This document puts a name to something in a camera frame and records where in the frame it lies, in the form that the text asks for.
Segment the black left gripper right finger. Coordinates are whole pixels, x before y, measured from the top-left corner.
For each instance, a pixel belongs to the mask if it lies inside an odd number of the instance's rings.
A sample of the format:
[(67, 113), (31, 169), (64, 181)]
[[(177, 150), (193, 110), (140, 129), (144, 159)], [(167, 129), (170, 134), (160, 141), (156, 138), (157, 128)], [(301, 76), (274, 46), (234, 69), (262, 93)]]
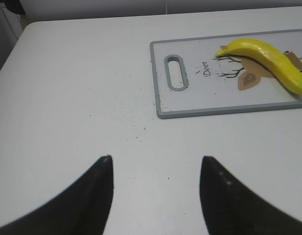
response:
[(258, 196), (212, 156), (202, 159), (199, 194), (210, 235), (302, 235), (302, 222)]

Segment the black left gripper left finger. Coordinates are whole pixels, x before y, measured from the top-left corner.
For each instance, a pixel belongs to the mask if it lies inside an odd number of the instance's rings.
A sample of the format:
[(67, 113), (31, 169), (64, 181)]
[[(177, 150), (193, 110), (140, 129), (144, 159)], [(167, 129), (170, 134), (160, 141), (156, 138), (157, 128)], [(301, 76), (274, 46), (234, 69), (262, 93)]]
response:
[(101, 235), (113, 195), (113, 159), (107, 155), (56, 197), (0, 227), (0, 235)]

